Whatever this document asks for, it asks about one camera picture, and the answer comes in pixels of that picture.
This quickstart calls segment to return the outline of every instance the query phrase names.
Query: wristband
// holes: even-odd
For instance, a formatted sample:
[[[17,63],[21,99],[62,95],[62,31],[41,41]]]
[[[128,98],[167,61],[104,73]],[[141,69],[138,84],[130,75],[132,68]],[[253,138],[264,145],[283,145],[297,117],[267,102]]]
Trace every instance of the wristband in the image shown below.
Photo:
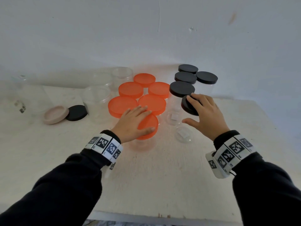
[[[93,137],[85,148],[98,152],[114,165],[116,159],[123,150],[122,145],[117,140],[104,133],[100,133],[96,137]]]
[[[206,154],[206,159],[217,178],[226,178],[233,167],[244,158],[256,152],[254,146],[242,135],[228,139],[216,151]]]

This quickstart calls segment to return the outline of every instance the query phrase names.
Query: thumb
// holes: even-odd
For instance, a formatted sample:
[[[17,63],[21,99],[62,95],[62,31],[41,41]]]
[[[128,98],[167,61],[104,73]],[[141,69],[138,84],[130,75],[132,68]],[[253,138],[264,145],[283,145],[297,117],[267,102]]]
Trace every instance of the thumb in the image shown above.
[[[182,120],[182,123],[188,124],[188,125],[190,125],[190,126],[192,126],[192,127],[194,127],[194,128],[197,128],[197,126],[198,126],[198,124],[199,124],[199,122],[197,122],[197,121],[195,121],[195,120],[193,120],[193,119],[191,119],[191,118],[183,119],[183,120]]]
[[[139,137],[140,137],[140,136],[147,135],[147,134],[150,134],[150,133],[152,133],[154,130],[156,130],[154,127],[149,127],[149,128],[145,128],[145,129],[138,130]]]

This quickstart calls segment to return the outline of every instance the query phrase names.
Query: hand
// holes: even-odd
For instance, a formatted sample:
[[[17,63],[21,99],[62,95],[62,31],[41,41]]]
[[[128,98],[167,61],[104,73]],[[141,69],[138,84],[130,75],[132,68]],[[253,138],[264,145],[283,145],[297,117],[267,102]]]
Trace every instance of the hand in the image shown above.
[[[151,111],[145,111],[147,108],[147,106],[141,108],[141,105],[139,105],[133,110],[126,110],[122,114],[118,123],[111,129],[111,131],[119,137],[121,143],[132,141],[140,136],[150,134],[155,130],[154,127],[138,130],[140,122],[151,114]]]
[[[197,100],[187,96],[187,101],[189,101],[190,104],[192,104],[192,106],[197,110],[200,122],[197,122],[191,118],[186,118],[182,120],[182,123],[196,128],[212,141],[214,141],[219,135],[230,131],[225,122],[223,114],[214,103],[212,97],[194,93],[192,93],[191,96],[195,99],[198,99],[202,103],[200,104]]]

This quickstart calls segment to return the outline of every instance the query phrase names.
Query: wall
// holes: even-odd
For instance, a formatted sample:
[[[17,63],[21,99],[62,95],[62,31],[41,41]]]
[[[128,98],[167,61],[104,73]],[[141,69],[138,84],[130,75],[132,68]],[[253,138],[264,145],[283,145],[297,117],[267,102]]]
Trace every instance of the wall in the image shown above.
[[[0,70],[84,87],[127,66],[172,81],[178,64],[219,77],[215,95],[253,99],[301,144],[301,0],[0,0]]]

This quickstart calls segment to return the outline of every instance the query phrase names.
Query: black sweater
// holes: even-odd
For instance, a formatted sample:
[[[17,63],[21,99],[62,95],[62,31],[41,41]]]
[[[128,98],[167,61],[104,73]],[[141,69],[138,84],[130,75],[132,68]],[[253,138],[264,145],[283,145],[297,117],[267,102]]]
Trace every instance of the black sweater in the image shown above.
[[[120,142],[111,131],[102,133]],[[220,135],[214,140],[215,148],[238,134],[233,130]],[[90,149],[71,155],[2,213],[0,225],[82,225],[100,198],[100,169],[108,164],[106,158]],[[284,170],[255,152],[233,171],[233,190],[244,225],[300,224],[301,191]]]

